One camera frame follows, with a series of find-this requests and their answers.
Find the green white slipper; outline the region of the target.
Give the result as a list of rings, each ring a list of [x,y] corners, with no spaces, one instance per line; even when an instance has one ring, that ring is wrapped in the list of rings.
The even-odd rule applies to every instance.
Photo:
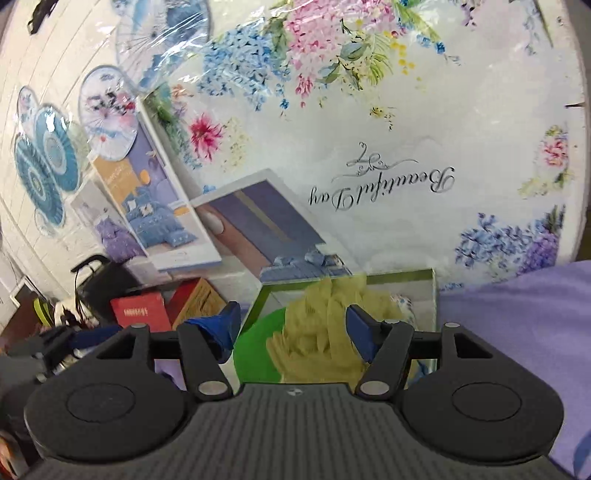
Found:
[[[240,383],[280,383],[281,375],[270,358],[266,341],[283,330],[285,313],[284,308],[274,310],[254,321],[238,336],[233,364]]]

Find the olive green fluffy cloth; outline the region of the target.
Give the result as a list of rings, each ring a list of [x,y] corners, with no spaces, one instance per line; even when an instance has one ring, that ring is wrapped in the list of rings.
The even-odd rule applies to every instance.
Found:
[[[281,381],[346,383],[355,389],[368,363],[346,333],[346,308],[358,304],[377,321],[404,321],[392,296],[370,289],[365,275],[325,278],[305,288],[287,305],[283,330],[266,341]]]

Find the floral oven mitt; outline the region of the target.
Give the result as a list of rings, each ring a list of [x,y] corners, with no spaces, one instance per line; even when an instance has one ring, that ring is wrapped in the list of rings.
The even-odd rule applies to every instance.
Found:
[[[416,325],[416,316],[413,310],[413,303],[411,299],[401,295],[394,295],[391,297],[391,300],[400,310],[402,320],[411,325]]]

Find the red snack box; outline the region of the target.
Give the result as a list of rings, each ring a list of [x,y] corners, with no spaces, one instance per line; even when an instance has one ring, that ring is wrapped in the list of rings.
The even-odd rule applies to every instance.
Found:
[[[121,327],[146,324],[151,332],[175,330],[187,320],[211,317],[226,301],[205,278],[128,290],[110,306]]]

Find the black portable speaker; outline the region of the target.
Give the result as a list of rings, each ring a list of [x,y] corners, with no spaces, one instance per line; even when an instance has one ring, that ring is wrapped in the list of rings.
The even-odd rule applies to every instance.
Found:
[[[76,311],[81,314],[85,307],[100,326],[116,324],[111,301],[140,286],[123,264],[102,254],[86,258],[74,266],[71,273],[74,275]]]

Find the green open cardboard box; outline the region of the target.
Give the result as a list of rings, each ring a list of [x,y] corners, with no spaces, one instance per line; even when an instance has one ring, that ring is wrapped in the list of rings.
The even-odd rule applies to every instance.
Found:
[[[359,305],[379,322],[437,329],[432,270],[358,274],[266,284],[252,303],[226,372],[245,383],[345,383],[355,388],[369,362],[346,330]]]

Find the purple bedding poster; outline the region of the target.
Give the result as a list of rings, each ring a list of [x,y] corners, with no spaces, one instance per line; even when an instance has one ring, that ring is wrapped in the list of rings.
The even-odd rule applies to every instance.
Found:
[[[98,241],[102,253],[140,280],[142,271],[137,267],[143,267],[145,251],[94,175],[81,183],[69,205]]]

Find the blue bedroom picture card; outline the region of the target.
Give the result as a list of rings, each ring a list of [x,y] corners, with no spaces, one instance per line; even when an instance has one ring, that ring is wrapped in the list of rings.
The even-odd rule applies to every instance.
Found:
[[[190,201],[222,250],[260,282],[304,281],[359,272],[353,255],[270,169]]]

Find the teal paper fan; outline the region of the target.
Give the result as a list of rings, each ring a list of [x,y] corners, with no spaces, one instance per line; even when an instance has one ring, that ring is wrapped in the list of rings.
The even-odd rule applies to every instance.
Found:
[[[80,168],[75,142],[69,135],[69,122],[51,104],[42,104],[34,119],[34,140],[47,161],[57,186],[74,192],[80,184]]]
[[[17,174],[29,199],[50,224],[61,227],[65,220],[63,202],[44,157],[22,133],[15,137],[13,153]]]

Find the blue bedding poster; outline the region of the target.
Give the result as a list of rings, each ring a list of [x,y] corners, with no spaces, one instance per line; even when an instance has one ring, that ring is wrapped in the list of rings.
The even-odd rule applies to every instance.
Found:
[[[158,271],[211,267],[221,254],[206,233],[149,122],[138,110],[129,153],[107,161],[93,150],[92,165],[115,207]]]

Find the purple floral bedsheet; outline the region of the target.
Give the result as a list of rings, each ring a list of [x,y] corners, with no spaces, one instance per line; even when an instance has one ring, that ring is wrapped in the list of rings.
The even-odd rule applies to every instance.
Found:
[[[551,385],[565,408],[551,457],[590,477],[590,262],[439,294],[441,323],[459,323]]]

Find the floral white bedding package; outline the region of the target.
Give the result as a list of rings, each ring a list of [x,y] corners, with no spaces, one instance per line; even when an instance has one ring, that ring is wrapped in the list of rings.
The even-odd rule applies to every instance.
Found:
[[[587,114],[562,1],[214,1],[144,107],[190,201],[270,169],[363,273],[571,262]]]

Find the white floral paper fan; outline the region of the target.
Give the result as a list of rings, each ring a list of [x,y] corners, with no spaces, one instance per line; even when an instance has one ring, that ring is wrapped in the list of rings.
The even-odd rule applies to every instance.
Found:
[[[99,65],[82,81],[78,115],[90,148],[107,161],[122,160],[137,131],[135,96],[123,74],[112,65]]]

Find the blue landscape paper fan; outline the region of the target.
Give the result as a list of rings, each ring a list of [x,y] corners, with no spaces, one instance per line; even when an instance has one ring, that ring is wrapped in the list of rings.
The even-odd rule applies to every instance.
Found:
[[[118,68],[139,92],[154,90],[211,35],[207,1],[136,0],[113,3]]]

